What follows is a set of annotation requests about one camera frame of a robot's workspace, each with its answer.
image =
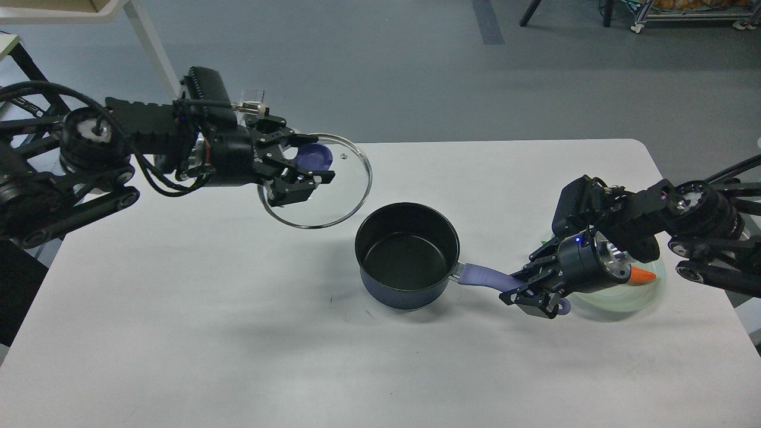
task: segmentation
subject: gray floor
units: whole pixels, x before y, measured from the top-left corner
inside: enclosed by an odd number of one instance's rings
[[[759,152],[761,30],[653,24],[637,35],[630,19],[602,28],[598,0],[545,0],[520,28],[529,0],[492,0],[504,44],[486,45],[475,13],[485,2],[144,0],[178,75],[218,69],[233,99],[264,89],[302,132],[633,138],[674,182]],[[96,100],[167,101],[124,16],[0,30],[21,35],[50,80]],[[19,78],[8,62],[0,85]]]

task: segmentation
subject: cable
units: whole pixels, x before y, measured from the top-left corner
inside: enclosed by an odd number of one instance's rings
[[[709,184],[719,183],[727,180],[728,178],[735,177],[738,174],[742,174],[743,172],[753,169],[759,165],[761,165],[761,155],[755,155],[752,158],[745,159],[742,162],[738,162],[729,168],[713,174],[711,177],[706,178],[704,181]]]
[[[16,97],[24,97],[27,95],[32,94],[42,94],[45,92],[54,92],[59,95],[65,95],[68,97],[76,98],[77,100],[80,100],[82,103],[87,105],[88,107],[95,110],[99,115],[101,115],[106,122],[108,122],[109,125],[111,125],[114,132],[121,137],[121,140],[124,141],[127,144],[127,147],[129,148],[130,152],[135,156],[135,160],[137,160],[138,165],[140,166],[140,170],[145,175],[145,179],[148,181],[148,184],[153,187],[154,190],[159,192],[160,194],[164,196],[183,196],[190,192],[193,192],[195,190],[198,190],[200,187],[203,186],[203,184],[206,184],[209,182],[209,179],[211,178],[211,174],[207,174],[204,178],[196,179],[193,184],[190,187],[183,186],[177,183],[174,183],[173,181],[166,178],[159,170],[156,168],[153,164],[151,164],[148,159],[145,158],[145,155],[140,152],[140,150],[135,146],[135,143],[132,141],[132,138],[130,135],[122,128],[119,121],[103,106],[101,106],[99,103],[97,103],[92,98],[88,97],[87,95],[84,95],[80,92],[77,92],[71,88],[67,88],[66,86],[59,85],[56,83],[52,83],[49,81],[26,81],[21,83],[15,83],[13,85],[9,85],[4,87],[3,89],[0,89],[0,102],[2,101],[8,101],[9,99],[16,98]],[[177,192],[169,192],[164,189],[161,189],[154,181],[153,177],[157,178],[162,184],[169,187],[172,190],[176,190]]]

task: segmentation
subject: black metal frame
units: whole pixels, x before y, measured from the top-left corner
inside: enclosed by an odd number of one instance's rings
[[[603,27],[608,28],[610,27],[610,20],[613,16],[613,2],[615,0],[605,0],[605,12],[603,13]],[[528,25],[528,21],[533,16],[533,13],[537,11],[537,8],[539,7],[539,3],[541,3],[542,0],[531,0],[531,4],[528,6],[528,9],[526,9],[526,13],[524,13],[524,16],[521,18],[520,26],[526,27]]]

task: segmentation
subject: non-stick coating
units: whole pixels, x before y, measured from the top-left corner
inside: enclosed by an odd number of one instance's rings
[[[366,253],[365,270],[378,282],[397,290],[415,291],[441,281],[449,274],[446,257],[418,235],[392,233]]]

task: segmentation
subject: carrot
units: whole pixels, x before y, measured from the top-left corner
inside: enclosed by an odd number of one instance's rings
[[[632,276],[629,278],[628,284],[630,286],[643,286],[655,281],[655,277],[655,274],[649,270],[644,270],[637,266],[632,266]]]

